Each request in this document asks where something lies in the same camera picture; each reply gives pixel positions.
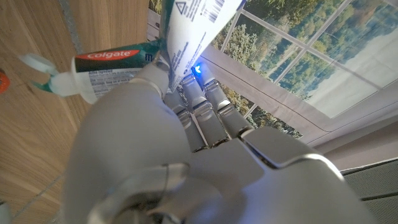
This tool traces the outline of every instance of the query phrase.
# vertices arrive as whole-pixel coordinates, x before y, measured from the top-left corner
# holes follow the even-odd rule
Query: white wall
[[[339,170],[398,157],[398,122],[326,152]]]

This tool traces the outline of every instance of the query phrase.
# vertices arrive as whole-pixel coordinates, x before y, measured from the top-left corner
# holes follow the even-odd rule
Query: window
[[[251,0],[244,9],[292,37],[307,42],[341,2],[342,0]]]
[[[150,1],[155,8],[160,0]],[[250,0],[211,44],[280,86],[276,87],[283,92],[280,96],[288,94],[294,105],[302,102],[323,113],[322,119],[325,115],[332,119],[398,79],[398,3]],[[258,79],[245,80],[254,86],[250,80]],[[275,119],[253,103],[261,104],[258,99],[250,102],[223,88],[231,91],[234,105],[252,124],[283,126],[269,123]]]

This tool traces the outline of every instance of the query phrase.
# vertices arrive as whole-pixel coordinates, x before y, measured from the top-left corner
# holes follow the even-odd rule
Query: wooden surface
[[[147,0],[70,0],[85,52],[146,40]],[[0,95],[0,199],[14,223],[44,223],[59,209],[62,178],[74,135],[90,108],[80,96],[35,89],[46,82],[17,58],[28,52],[70,69],[76,54],[56,0],[0,0],[0,68],[11,79]]]

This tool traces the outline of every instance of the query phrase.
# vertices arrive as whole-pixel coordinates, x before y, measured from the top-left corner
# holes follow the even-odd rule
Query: white robotic hand
[[[200,85],[183,80],[188,108],[165,96],[168,74],[155,60],[92,107],[67,167],[65,223],[374,223],[330,161],[254,130],[209,69]]]

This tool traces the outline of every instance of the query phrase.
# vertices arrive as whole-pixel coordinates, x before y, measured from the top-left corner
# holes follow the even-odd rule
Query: tree
[[[318,0],[250,0],[246,3],[246,10],[261,19],[279,20],[287,16],[290,25],[299,24],[311,13]]]
[[[162,0],[150,0],[149,1],[149,9],[152,11],[161,14],[162,13]]]
[[[256,41],[257,35],[247,34],[245,24],[237,26],[232,32],[224,53],[246,65],[250,55],[256,51]]]

